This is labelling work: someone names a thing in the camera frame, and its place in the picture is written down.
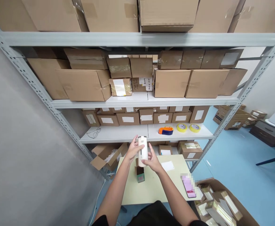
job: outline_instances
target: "hand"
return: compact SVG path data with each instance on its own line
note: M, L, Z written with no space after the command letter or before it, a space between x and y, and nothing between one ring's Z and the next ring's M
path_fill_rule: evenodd
M160 162L158 161L158 158L152 148L152 145L149 143L149 147L151 152L148 152L148 159L149 160L142 160L142 163L145 165L148 165L155 173L161 172L163 167L161 166Z
M138 142L136 142L136 138L137 138L137 135L133 138L125 156L125 159L128 160L130 164L132 163L138 151L144 148L144 145L138 146Z

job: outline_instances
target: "blue floor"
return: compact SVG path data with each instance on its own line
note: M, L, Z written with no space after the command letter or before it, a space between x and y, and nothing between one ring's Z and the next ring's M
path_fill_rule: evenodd
M204 122L211 132L218 127L213 121L216 112L217 109L211 107ZM197 141L202 148L207 143L205 140ZM209 177L218 179L237 197L259 225L275 225L275 162L256 166L256 163L272 158L275 158L275 148L251 135L249 129L223 131L193 172L193 177L195 180ZM96 212L110 183L105 183L99 195ZM127 225L145 206L125 206L128 212L121 211L118 222L122 226Z

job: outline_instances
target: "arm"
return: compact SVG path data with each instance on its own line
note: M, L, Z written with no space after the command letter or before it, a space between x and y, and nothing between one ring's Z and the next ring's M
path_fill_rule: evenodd
M143 163L150 166L157 173L175 219L181 225L190 225L194 220L198 220L197 216L161 166L150 143L149 147L151 149L151 153L149 153L151 159L149 161L143 160Z
M126 156L99 207L94 221L96 221L100 216L106 215L109 226L116 225L122 205L130 165L138 151L144 147L144 145L138 146L138 143L135 142L136 138L137 135L133 138Z

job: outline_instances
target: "cardboard box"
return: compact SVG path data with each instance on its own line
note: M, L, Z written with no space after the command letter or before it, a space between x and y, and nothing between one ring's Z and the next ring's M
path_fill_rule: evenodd
M107 101L111 97L108 70L56 70L71 101Z
M153 124L153 113L154 109L139 109L140 113L140 124Z
M238 3L239 0L200 0L194 26L189 32L227 33Z
M200 69L205 50L185 50L180 69Z
M116 113L120 126L136 126L140 124L138 113Z
M189 122L192 112L173 113L172 123Z
M56 73L56 69L70 68L68 61L57 59L28 59L28 62L53 100L68 99L62 82L59 80L58 73Z
M173 113L154 113L154 124L171 123Z
M179 141L177 150L185 159L199 159L203 153L196 141Z
M225 50L206 50L200 69L219 69Z
M140 1L142 32L187 32L195 22L199 0Z
M159 155L172 155L173 154L172 147L170 145L159 145L158 154Z
M155 82L155 97L184 97L190 70L155 70L153 80Z
M107 58L110 74L112 78L131 78L130 60L128 57Z
M38 31L87 32L79 0L22 0Z
M100 126L100 121L98 119L97 111L94 110L83 110L82 111L84 118L87 121L87 124L92 126Z
M158 55L158 69L180 69L183 51L161 51Z
M241 0L229 33L275 33L275 1Z
M130 78L115 79L110 78L112 96L131 96L132 87Z
M101 126L119 126L119 121L115 114L113 115L98 114L98 119L100 121Z
M231 96L237 89L247 70L239 68L227 68L227 70L229 70L229 72L219 90L219 95Z
M81 0L90 32L138 32L136 0Z
M130 58L130 63L133 78L152 77L152 58Z
M228 72L227 69L193 70L185 97L217 98Z
M111 154L111 152L117 149L112 156L112 158L105 162L105 159ZM103 167L107 167L110 171L114 171L119 163L119 158L124 151L128 150L127 143L123 143L119 146L118 143L110 143L110 144L99 144L92 152L95 153L97 156L92 160L90 163L97 169L100 170Z
M64 49L72 69L107 70L108 55L97 49Z
M190 110L192 115L189 123L203 123L209 111L209 106L191 106Z

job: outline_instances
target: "metal shelving unit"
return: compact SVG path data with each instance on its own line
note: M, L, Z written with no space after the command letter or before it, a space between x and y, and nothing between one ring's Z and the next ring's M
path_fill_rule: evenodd
M126 47L130 51L132 48L143 47L145 51L152 47L244 47L263 46L268 47L264 52L264 57L250 76L239 96L218 96L216 99L186 99L186 98L154 98L153 93L134 93L131 97L111 97L106 102L71 102L70 100L52 100L43 85L39 82L35 74L27 65L24 55L18 52L16 46L80 46L80 47L101 47L113 50L113 48ZM92 32L2 32L0 30L0 48L23 78L28 82L33 91L43 101L45 106L64 127L72 137L78 147L84 152L89 160L92 160L89 150L84 143L103 142L127 142L133 136L128 137L128 133L123 137L111 137L111 139L98 136L97 139L88 139L85 135L80 138L59 109L66 108L102 108L102 107L147 107L147 106L193 106L193 105L230 105L230 110L217 130L212 134L204 126L203 133L199 135L185 134L181 136L186 139L208 139L203 154L191 167L191 172L199 164L200 160L208 152L221 131L230 121L242 101L249 94L264 73L270 62L275 57L275 34L242 34L242 33L92 33ZM140 125L135 126L141 132L148 133L149 140L177 140L177 137L158 137L154 134L157 126L161 125ZM104 170L100 171L108 179Z

